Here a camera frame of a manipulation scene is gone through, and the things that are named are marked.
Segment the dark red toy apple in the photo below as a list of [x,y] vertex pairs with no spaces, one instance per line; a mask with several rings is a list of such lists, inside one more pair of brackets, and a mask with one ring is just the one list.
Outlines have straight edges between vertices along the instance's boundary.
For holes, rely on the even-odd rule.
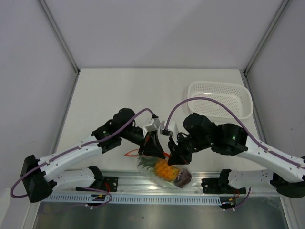
[[178,188],[184,188],[187,186],[192,180],[192,174],[186,168],[181,169],[177,178],[174,180],[174,185]]

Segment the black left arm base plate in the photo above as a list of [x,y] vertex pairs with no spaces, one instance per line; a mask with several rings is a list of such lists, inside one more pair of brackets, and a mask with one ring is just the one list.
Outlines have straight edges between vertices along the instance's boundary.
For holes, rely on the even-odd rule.
[[118,189],[118,177],[104,177],[103,182],[92,184],[89,188],[99,189],[107,192],[117,192]]

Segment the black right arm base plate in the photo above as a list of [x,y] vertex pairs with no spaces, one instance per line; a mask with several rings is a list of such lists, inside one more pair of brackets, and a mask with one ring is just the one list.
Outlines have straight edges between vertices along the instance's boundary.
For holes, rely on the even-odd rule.
[[246,188],[234,188],[219,178],[204,178],[201,186],[205,194],[246,194]]

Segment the clear zip bag orange zipper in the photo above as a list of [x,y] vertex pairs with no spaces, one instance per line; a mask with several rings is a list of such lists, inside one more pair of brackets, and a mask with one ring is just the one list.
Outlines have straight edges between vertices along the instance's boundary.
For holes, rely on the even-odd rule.
[[166,188],[184,188],[192,181],[191,172],[183,166],[167,164],[169,154],[164,152],[165,159],[139,155],[138,149],[124,155],[135,160],[138,171],[151,182]]

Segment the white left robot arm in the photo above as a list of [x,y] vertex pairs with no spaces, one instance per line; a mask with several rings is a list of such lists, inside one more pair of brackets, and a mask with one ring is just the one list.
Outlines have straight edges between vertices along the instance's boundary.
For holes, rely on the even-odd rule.
[[112,119],[70,148],[41,158],[34,155],[26,157],[20,175],[25,196],[31,203],[36,203],[49,197],[55,190],[100,190],[104,176],[97,166],[79,171],[71,171],[70,167],[119,147],[123,139],[138,145],[140,155],[164,159],[157,134],[161,124],[159,117],[152,114],[143,127],[138,127],[135,119],[140,114],[142,112],[122,108]]

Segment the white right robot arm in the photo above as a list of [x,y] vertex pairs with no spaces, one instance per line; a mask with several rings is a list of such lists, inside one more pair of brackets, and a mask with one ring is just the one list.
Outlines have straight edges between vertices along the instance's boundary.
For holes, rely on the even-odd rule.
[[247,188],[270,188],[290,198],[305,196],[305,159],[294,157],[257,140],[235,124],[216,125],[206,116],[193,113],[185,118],[188,132],[169,137],[169,165],[188,165],[193,153],[205,149],[223,156],[237,156],[255,162],[261,170],[223,169],[218,178],[202,179],[205,194],[246,193]]

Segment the toy pineapple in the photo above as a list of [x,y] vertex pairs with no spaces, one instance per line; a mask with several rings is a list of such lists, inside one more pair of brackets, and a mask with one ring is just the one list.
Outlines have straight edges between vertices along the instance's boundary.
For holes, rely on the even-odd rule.
[[158,178],[167,182],[173,182],[181,171],[176,166],[169,166],[167,160],[157,157],[142,157],[137,167],[151,171]]

